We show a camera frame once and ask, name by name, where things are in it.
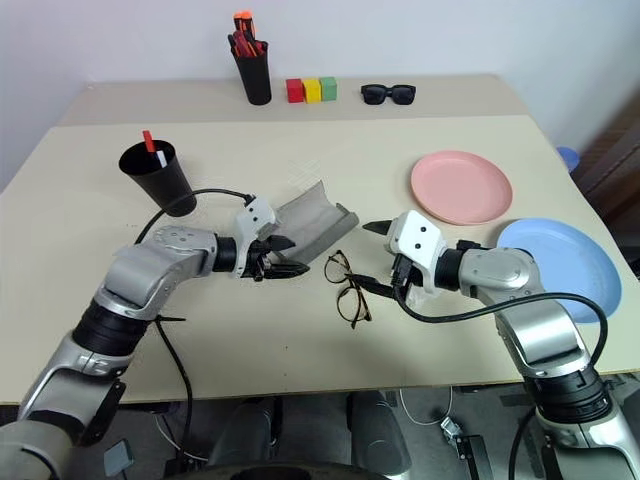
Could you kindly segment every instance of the plate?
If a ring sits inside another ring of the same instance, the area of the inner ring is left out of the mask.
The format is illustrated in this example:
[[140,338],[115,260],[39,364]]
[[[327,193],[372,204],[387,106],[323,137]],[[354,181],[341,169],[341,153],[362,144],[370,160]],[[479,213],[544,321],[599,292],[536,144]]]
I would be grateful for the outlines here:
[[[531,253],[548,292],[583,295],[600,305],[607,316],[620,304],[622,284],[615,265],[600,245],[566,223],[547,218],[518,220],[502,231],[498,246]],[[577,323],[598,321],[586,305],[570,300],[560,303]]]
[[511,184],[498,167],[456,150],[422,157],[411,172],[411,189],[422,208],[454,225],[495,220],[513,199]]

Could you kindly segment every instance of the blue object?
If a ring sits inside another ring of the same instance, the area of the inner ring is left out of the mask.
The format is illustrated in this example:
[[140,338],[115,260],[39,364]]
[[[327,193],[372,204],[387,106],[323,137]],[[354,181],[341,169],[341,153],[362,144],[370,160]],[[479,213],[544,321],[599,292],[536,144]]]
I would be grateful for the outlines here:
[[104,473],[107,477],[115,477],[133,465],[133,453],[126,438],[104,452]]
[[569,172],[573,172],[578,165],[580,165],[580,154],[576,152],[573,148],[569,147],[558,147],[556,148],[562,160],[564,160],[564,164],[569,169]]
[[[556,220],[527,218],[505,228],[498,246],[531,253],[547,292],[583,295],[600,305],[607,316],[620,304],[622,284],[616,267],[602,247],[580,230]],[[560,303],[577,323],[598,321],[586,305],[570,300]]]

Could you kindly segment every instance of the pen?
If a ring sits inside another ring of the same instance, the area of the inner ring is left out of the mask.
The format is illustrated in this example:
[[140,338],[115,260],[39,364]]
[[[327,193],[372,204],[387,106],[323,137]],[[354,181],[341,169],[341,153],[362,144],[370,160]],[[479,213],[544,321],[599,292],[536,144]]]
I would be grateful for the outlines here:
[[256,30],[253,25],[253,15],[251,14],[250,10],[245,10],[244,12],[242,12],[240,16],[240,21],[242,24],[242,31],[251,32],[251,35],[255,37]]
[[242,12],[236,12],[233,14],[233,23],[236,30],[242,30]]
[[160,162],[160,168],[164,168],[167,166],[167,159],[164,156],[164,152],[162,150],[156,151],[156,146],[153,143],[153,137],[151,136],[151,132],[149,130],[143,130],[142,136],[144,138],[144,145],[153,158],[157,158]]
[[258,46],[258,43],[256,42],[255,38],[253,38],[253,35],[251,35],[251,32],[244,32],[244,38],[253,50],[254,57],[257,57],[262,53],[262,46]]
[[236,57],[238,56],[238,47],[236,47],[236,41],[233,39],[233,35],[227,35],[227,40],[229,40],[229,45],[231,46],[231,50],[235,53]]
[[150,154],[156,153],[156,146],[153,144],[153,138],[151,137],[151,132],[149,130],[143,130],[142,136],[144,137],[144,144],[147,147],[147,152]]
[[247,39],[244,35],[236,30],[233,32],[233,39],[236,42],[236,48],[238,49],[238,56],[240,57],[255,57],[256,52],[253,50],[253,47],[247,42]]

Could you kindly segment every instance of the white wall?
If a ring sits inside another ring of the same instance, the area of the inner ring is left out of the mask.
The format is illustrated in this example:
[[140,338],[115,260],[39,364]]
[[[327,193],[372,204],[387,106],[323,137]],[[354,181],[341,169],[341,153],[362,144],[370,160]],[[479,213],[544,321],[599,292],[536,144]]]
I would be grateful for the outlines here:
[[86,83],[235,75],[242,8],[274,76],[498,73],[578,149],[640,84],[638,0],[0,2],[0,189]]

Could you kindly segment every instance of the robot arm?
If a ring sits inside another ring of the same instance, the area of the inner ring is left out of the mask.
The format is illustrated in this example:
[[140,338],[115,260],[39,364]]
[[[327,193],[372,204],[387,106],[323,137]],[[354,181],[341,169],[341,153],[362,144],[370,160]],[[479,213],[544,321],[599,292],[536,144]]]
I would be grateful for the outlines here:
[[119,380],[136,345],[177,286],[212,271],[234,278],[291,278],[303,264],[272,265],[267,254],[293,246],[270,236],[275,213],[260,197],[236,217],[234,237],[163,227],[121,249],[76,328],[61,341],[21,403],[18,421],[0,429],[7,478],[60,478],[74,445],[99,441],[126,385]]
[[[439,323],[464,320],[465,316],[421,316],[405,302],[411,294],[420,300],[435,296],[439,288],[460,290],[494,306],[544,292],[538,267],[527,252],[484,249],[465,241],[457,249],[447,249],[440,230],[418,212],[409,211],[393,222],[373,222],[364,228],[386,234],[385,247],[396,256],[392,287],[385,290],[369,277],[356,276],[360,278],[354,280],[373,293],[395,298],[419,320]],[[495,319],[536,405],[537,418],[557,452],[558,473],[563,475],[558,478],[585,478],[583,473],[574,473],[576,466],[591,464],[582,472],[590,468],[594,473],[598,471],[594,469],[603,468],[603,454],[608,464],[604,468],[609,468],[617,453],[618,459],[624,458],[618,465],[624,464],[627,474],[615,478],[640,480],[638,445],[568,312],[554,300],[535,301],[501,309]],[[589,478],[614,478],[610,473]]]

